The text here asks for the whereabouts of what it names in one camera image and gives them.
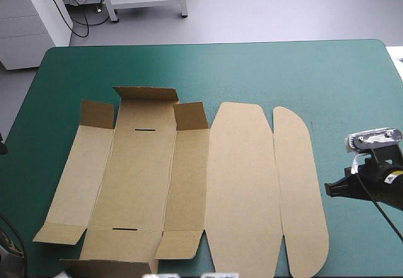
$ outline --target floor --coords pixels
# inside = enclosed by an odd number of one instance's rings
[[[189,16],[179,6],[129,9],[120,22],[90,29],[79,45],[273,42],[376,38],[403,45],[403,0],[188,0]],[[82,21],[81,12],[71,9]],[[90,23],[106,11],[86,8]],[[85,33],[83,26],[75,30]],[[0,66],[0,132],[6,138],[36,69],[6,71]]]

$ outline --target cardboard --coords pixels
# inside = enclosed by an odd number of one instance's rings
[[[203,104],[178,104],[174,89],[115,90],[122,101],[114,130],[112,105],[82,102],[81,125],[34,239],[75,244],[87,230],[80,259],[65,261],[85,277],[106,264],[123,276],[155,273],[157,259],[192,258],[204,231]]]
[[[113,123],[113,117],[113,105],[82,102],[81,124],[45,224],[34,242],[74,245],[84,233],[110,151],[113,130],[109,123]]]
[[[294,277],[322,267],[329,236],[300,118],[275,109],[273,147],[258,105],[223,103],[210,131],[203,104],[179,104],[174,89],[114,88],[114,129],[113,105],[82,101],[34,241],[73,245],[86,231],[80,259],[64,260],[73,274],[137,278],[159,259],[193,258],[206,230],[216,271],[273,277],[283,223]]]
[[[176,144],[157,259],[190,259],[204,231],[209,129],[203,104],[174,105]]]
[[[273,277],[283,233],[273,134],[260,106],[223,103],[210,130],[205,229],[216,272]]]
[[[146,262],[111,260],[62,260],[62,262],[73,277],[134,278],[142,277],[150,272]]]
[[[274,110],[281,222],[294,278],[312,277],[324,265],[329,234],[308,128],[294,112]]]

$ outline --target cable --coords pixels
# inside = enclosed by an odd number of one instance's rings
[[[67,21],[65,20],[63,14],[62,14],[62,11],[60,10],[59,6],[57,5],[56,0],[52,0],[52,1],[53,1],[54,4],[56,5],[56,8],[57,8],[57,10],[59,11],[59,14],[61,15],[61,17],[62,17],[62,19],[63,19],[65,25],[67,25],[67,27],[72,31],[72,33],[75,34],[76,36],[80,37],[80,38],[86,38],[86,37],[89,35],[89,25],[88,25],[87,16],[86,16],[84,10],[82,11],[82,14],[84,15],[84,19],[85,19],[85,21],[86,21],[87,33],[86,33],[85,35],[80,35],[80,34],[77,34],[75,31],[73,31],[73,29],[69,26],[69,24],[67,23]]]
[[[75,20],[75,19],[73,19],[73,18],[71,18],[70,17],[70,19],[71,20],[73,20],[75,23],[78,23],[79,25],[84,25],[84,26],[97,26],[97,25],[102,25],[102,24],[104,24],[105,22],[107,22],[108,21],[108,19],[109,19],[109,16],[107,16],[106,18],[105,18],[105,20],[103,20],[103,21],[101,21],[101,22],[99,22],[99,23],[82,23],[82,22],[80,22],[80,21],[77,21],[77,20]]]
[[[21,248],[24,254],[24,278],[28,278],[28,255],[26,254],[26,247],[23,241],[23,238],[21,235],[18,233],[17,229],[13,226],[13,224],[10,222],[10,220],[5,217],[2,213],[0,213],[0,218],[9,226],[9,228],[13,231],[15,236],[17,237],[18,241],[21,244]]]
[[[381,212],[382,216],[386,219],[386,221],[388,222],[388,224],[390,225],[390,227],[395,231],[395,233],[397,234],[397,236],[400,238],[400,240],[402,240],[403,242],[403,235],[400,233],[400,231],[396,228],[396,226],[393,224],[393,222],[390,220],[390,218],[386,215],[385,211],[379,206],[379,204],[377,203],[376,200],[374,200],[374,198],[372,197],[372,195],[370,194],[370,192],[368,191],[368,189],[364,186],[363,181],[361,180],[361,177],[357,175],[357,179],[358,182],[360,183],[361,187],[364,189],[364,191],[366,192],[366,195],[368,195],[368,197],[371,199],[371,201],[373,202],[373,204],[375,205],[375,207],[377,207],[377,209]]]
[[[108,21],[108,19],[109,19],[109,16],[108,16],[108,17],[106,17],[106,18],[105,18],[105,20],[104,20],[104,21],[102,21],[102,22],[99,22],[99,23],[90,23],[90,24],[88,24],[88,26],[97,26],[97,25],[102,25],[102,24],[104,24],[105,22],[107,22],[107,21]],[[77,21],[77,20],[75,20],[75,19],[73,19],[73,18],[71,18],[71,20],[73,20],[75,23],[78,23],[79,25],[87,25],[87,24],[82,23],[82,22],[80,22],[80,21]]]

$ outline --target slot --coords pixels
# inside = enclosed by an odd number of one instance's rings
[[[112,230],[118,230],[118,231],[137,231],[137,229],[132,229],[132,228],[112,228]]]

